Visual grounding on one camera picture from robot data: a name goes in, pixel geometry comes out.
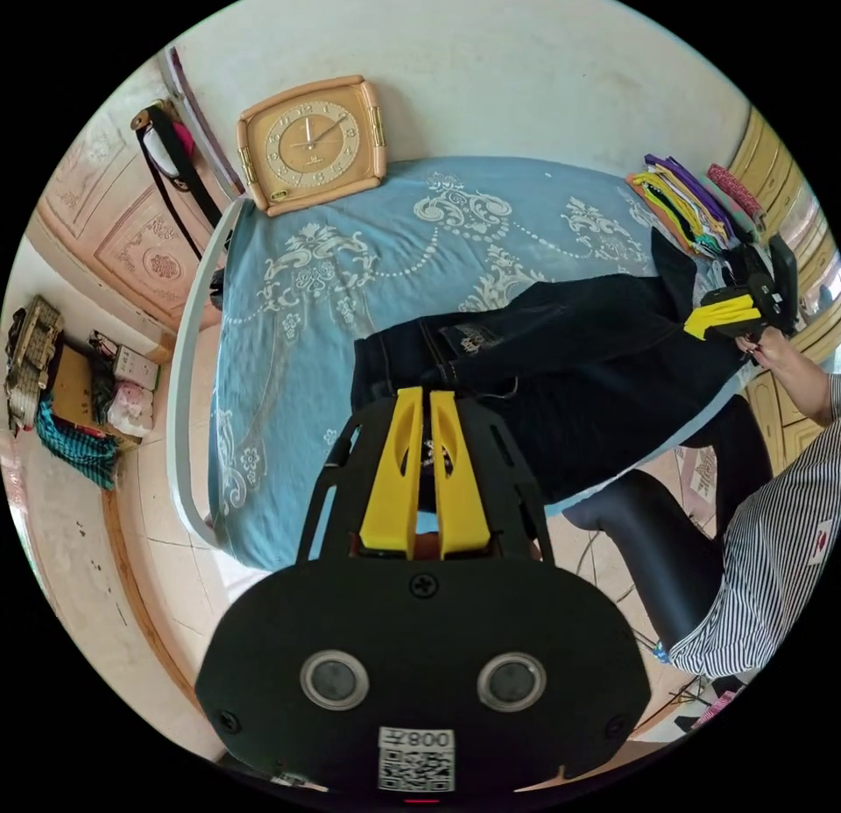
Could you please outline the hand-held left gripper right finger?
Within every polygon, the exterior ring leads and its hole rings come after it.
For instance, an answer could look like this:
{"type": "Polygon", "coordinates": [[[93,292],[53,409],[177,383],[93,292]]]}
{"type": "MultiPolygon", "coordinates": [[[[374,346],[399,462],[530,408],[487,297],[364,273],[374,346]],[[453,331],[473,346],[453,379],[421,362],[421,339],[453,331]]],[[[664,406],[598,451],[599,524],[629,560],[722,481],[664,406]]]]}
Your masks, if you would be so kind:
{"type": "Polygon", "coordinates": [[[484,551],[491,532],[453,392],[429,394],[440,558],[484,551]]]}

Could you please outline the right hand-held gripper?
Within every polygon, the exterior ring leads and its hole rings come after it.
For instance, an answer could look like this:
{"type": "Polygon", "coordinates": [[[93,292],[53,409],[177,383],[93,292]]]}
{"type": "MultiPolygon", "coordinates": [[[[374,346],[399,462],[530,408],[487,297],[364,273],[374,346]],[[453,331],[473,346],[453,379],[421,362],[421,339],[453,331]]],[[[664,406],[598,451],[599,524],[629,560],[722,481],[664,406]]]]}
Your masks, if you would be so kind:
{"type": "Polygon", "coordinates": [[[707,287],[683,325],[698,340],[712,335],[750,338],[782,326],[782,288],[767,257],[742,245],[707,265],[707,287]]]}

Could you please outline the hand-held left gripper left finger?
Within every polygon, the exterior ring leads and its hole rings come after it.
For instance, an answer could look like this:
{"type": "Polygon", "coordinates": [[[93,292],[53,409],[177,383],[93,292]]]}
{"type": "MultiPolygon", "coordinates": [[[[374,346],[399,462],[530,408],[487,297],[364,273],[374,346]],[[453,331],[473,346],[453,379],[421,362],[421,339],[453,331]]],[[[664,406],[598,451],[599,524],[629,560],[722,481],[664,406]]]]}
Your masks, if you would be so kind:
{"type": "Polygon", "coordinates": [[[359,537],[378,554],[414,558],[423,444],[423,391],[398,391],[359,537]]]}

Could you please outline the person's right hand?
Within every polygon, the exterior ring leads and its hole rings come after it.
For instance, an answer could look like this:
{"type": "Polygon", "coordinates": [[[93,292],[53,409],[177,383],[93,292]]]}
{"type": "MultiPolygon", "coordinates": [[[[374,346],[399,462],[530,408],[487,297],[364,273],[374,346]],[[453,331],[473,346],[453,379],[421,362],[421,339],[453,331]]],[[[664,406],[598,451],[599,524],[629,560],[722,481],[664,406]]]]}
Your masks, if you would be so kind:
{"type": "Polygon", "coordinates": [[[761,368],[780,378],[796,372],[802,358],[789,339],[773,327],[764,328],[758,338],[738,336],[735,343],[761,368]]]}

